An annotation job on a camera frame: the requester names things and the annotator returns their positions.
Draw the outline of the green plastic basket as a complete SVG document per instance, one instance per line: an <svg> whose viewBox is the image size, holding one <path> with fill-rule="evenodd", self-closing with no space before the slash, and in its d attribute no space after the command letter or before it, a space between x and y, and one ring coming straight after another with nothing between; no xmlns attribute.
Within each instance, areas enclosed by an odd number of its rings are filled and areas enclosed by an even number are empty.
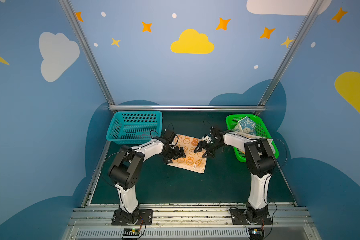
<svg viewBox="0 0 360 240"><path fill-rule="evenodd" d="M252 114L234 114L234 115L229 115L226 117L226 125L228 130L233 130L237 123L244 118L248 118L251 119L249 121L246 121L246 123L251 123L249 128L253 128L253 133L258 136L258 137L264 137L264 138L268 138L271 139L271 135L267 129L267 127L265 126L263 120L256 116L256 115L252 115ZM273 149L275 150L274 154L276 159L279 157L279 150L276 147L275 143L273 141L271 141L271 144L273 145ZM245 154L242 153L241 151L239 151L237 148L234 148L234 152L236 155L236 158L239 162L246 162L246 157Z"/></svg>

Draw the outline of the orange bunny pattern towel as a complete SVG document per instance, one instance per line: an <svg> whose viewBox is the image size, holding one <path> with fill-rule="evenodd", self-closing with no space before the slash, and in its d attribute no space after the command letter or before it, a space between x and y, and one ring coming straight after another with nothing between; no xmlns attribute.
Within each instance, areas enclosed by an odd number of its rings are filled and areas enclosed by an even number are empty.
<svg viewBox="0 0 360 240"><path fill-rule="evenodd" d="M169 163L169 166L185 169L188 171L196 172L203 174L205 172L207 158L203 157L203 154L206 152L203 150L202 152L195 153L194 149L197 147L198 143L201 139L185 136L185 135L177 135L175 137L173 144L177 143L176 146L181 148L183 147L185 152L184 158L179 158L176 160L172 160L172 163Z"/></svg>

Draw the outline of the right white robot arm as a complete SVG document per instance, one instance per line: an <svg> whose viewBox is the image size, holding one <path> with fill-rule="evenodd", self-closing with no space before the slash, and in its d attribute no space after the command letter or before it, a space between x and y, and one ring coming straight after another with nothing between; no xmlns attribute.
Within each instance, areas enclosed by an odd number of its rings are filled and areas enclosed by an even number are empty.
<svg viewBox="0 0 360 240"><path fill-rule="evenodd" d="M194 152L205 151L204 158L213 158L216 150L225 146L244 151L247 167L251 173L251 191L246 218L252 223L266 218L269 215L267 200L269 183L277 166L271 143L264 137L250 137L248 134L231 130L221 132L211 127L210 134L199 141Z"/></svg>

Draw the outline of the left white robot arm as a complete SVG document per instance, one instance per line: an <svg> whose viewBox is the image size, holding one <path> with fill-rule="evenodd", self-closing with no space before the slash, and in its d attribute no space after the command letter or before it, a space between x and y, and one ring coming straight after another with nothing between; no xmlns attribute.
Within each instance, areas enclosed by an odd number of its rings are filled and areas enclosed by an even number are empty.
<svg viewBox="0 0 360 240"><path fill-rule="evenodd" d="M186 156L184 148L177 146L179 136L173 131L166 131L162 136L155 137L139 146L122 146L116 154L108 176L118 191L121 213L136 216L139 212L139 202L136 188L144 161L160 155L165 164Z"/></svg>

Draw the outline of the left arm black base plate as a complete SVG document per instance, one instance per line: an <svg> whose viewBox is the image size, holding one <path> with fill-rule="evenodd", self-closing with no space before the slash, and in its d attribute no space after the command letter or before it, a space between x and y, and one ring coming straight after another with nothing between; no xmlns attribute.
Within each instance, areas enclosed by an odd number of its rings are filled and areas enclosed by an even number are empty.
<svg viewBox="0 0 360 240"><path fill-rule="evenodd" d="M153 220L153 210L136 209L133 213L127 213L122 209L114 212L111 225L112 226L150 226Z"/></svg>

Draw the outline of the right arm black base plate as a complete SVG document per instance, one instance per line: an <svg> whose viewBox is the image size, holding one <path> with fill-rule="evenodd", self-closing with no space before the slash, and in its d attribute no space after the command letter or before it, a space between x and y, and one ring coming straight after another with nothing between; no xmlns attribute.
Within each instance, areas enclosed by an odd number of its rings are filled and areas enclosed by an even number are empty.
<svg viewBox="0 0 360 240"><path fill-rule="evenodd" d="M255 210L232 207L229 212L233 225L271 225L273 223L267 208Z"/></svg>

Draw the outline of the teal plastic basket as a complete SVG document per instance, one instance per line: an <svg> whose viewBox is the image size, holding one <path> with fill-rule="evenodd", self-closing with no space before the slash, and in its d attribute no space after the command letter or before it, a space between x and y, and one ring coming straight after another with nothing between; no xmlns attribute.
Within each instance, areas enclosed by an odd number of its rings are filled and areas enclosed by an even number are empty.
<svg viewBox="0 0 360 240"><path fill-rule="evenodd" d="M141 145L162 132L159 111L125 111L114 114L107 131L107 141L118 145Z"/></svg>

